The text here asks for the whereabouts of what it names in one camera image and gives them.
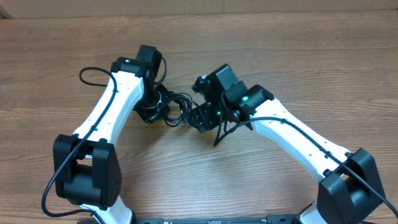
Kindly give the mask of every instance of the wooden surface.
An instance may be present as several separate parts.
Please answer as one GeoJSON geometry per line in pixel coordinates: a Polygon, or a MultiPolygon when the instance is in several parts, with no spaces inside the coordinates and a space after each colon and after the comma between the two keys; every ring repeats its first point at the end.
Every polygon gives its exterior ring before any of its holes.
{"type": "MultiPolygon", "coordinates": [[[[103,92],[80,83],[79,70],[109,68],[141,44],[167,59],[169,90],[193,94],[197,76],[229,63],[247,86],[266,87],[329,140],[364,147],[398,206],[397,11],[1,20],[1,223],[88,217],[41,211],[52,144],[72,134],[103,92]]],[[[126,205],[138,217],[261,217],[297,213],[316,199],[315,181],[275,143],[242,128],[213,148],[215,134],[130,115],[117,148],[126,205]]],[[[47,205],[76,208],[54,190],[47,205]]],[[[394,223],[394,216],[383,205],[369,220],[394,223]]]]}
{"type": "Polygon", "coordinates": [[[308,12],[395,10],[398,0],[0,0],[16,19],[216,14],[241,12],[308,12]]]}

